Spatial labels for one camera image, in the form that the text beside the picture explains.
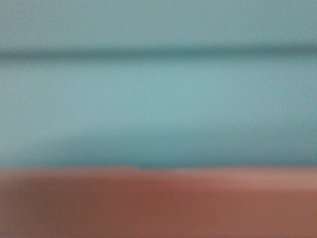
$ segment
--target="pink surface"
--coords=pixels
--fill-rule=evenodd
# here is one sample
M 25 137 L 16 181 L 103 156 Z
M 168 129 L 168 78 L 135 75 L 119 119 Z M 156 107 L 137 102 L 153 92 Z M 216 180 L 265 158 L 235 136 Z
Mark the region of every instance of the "pink surface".
M 316 168 L 0 169 L 1 237 L 317 237 Z

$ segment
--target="salmon-colored surface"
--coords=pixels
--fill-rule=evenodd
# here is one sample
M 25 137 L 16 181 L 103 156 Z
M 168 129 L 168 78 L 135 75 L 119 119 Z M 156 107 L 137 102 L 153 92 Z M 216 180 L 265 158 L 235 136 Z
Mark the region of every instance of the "salmon-colored surface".
M 2 168 L 0 237 L 316 238 L 317 168 Z

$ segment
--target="horizontal line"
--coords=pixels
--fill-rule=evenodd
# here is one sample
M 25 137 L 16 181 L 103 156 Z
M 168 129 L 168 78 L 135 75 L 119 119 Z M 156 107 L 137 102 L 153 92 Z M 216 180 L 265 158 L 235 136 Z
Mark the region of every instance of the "horizontal line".
M 156 59 L 196 57 L 239 57 L 317 54 L 317 45 L 279 45 L 250 47 L 172 47 L 122 48 L 89 50 L 2 51 L 0 60 L 64 60 L 64 59 Z

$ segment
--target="dark horizontal stripe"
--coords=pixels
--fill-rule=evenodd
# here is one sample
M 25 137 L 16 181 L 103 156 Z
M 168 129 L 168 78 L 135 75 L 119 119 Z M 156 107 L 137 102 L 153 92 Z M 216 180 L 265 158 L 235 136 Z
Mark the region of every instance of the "dark horizontal stripe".
M 249 47 L 171 47 L 122 49 L 56 49 L 34 51 L 2 51 L 0 60 L 63 60 L 63 59 L 156 59 L 188 57 L 234 57 L 247 55 L 317 54 L 317 45 L 277 45 Z

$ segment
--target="teal wall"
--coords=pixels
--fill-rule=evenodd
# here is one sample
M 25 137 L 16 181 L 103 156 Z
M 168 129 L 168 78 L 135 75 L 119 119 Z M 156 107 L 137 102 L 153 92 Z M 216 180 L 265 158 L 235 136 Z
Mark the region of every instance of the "teal wall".
M 0 165 L 317 165 L 317 1 L 1 1 Z

